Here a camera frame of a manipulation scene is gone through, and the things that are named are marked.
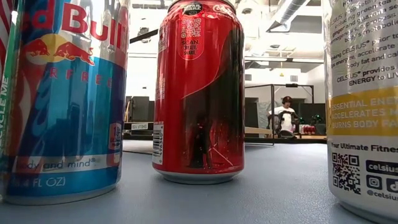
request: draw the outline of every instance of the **white shirt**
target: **white shirt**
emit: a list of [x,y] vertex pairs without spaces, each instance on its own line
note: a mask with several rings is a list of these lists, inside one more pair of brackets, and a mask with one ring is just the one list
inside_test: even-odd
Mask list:
[[[288,111],[291,113],[295,113],[293,108],[284,108],[283,106],[278,106],[277,108],[274,108],[274,114],[278,115],[280,114],[282,111]],[[292,117],[290,114],[284,114],[284,121],[282,121],[281,127],[282,130],[288,130],[293,132],[294,131],[294,125],[292,124]]]

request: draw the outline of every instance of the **red soda can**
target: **red soda can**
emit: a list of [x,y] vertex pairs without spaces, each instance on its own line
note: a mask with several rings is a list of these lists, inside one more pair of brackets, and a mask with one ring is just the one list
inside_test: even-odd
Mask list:
[[244,35],[223,0],[175,1],[159,29],[152,164],[215,184],[244,167]]

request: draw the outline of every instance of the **star wars logo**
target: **star wars logo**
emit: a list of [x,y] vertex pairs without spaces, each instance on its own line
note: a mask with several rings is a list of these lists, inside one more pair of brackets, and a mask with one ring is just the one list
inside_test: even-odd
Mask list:
[[203,6],[199,2],[193,2],[184,7],[183,13],[188,16],[193,16],[198,14],[202,9]]

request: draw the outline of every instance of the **can lid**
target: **can lid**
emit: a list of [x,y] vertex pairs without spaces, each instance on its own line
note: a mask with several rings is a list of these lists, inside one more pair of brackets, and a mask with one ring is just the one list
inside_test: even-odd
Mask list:
[[[172,6],[173,6],[175,3],[179,2],[179,1],[181,1],[181,0],[175,0],[174,2],[172,2],[172,3],[170,4],[169,8],[167,9],[167,12],[170,12],[170,9],[172,8]],[[231,6],[233,12],[236,14],[236,9],[235,9],[234,5],[232,5],[231,2],[229,2],[228,0],[219,0],[219,1],[222,1],[222,2],[224,2],[225,4]]]

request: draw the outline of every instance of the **ceiling light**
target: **ceiling light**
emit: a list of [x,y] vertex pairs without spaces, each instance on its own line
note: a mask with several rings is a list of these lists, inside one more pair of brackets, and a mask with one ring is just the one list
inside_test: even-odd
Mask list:
[[257,61],[257,64],[261,65],[261,66],[268,66],[269,62],[265,62],[265,61]]
[[262,61],[262,62],[286,62],[287,58],[279,57],[245,57],[245,60]]
[[250,9],[250,8],[245,8],[245,9],[242,10],[242,14],[250,14],[251,11],[252,11],[252,9]]
[[323,63],[323,59],[316,58],[293,58],[293,62]]

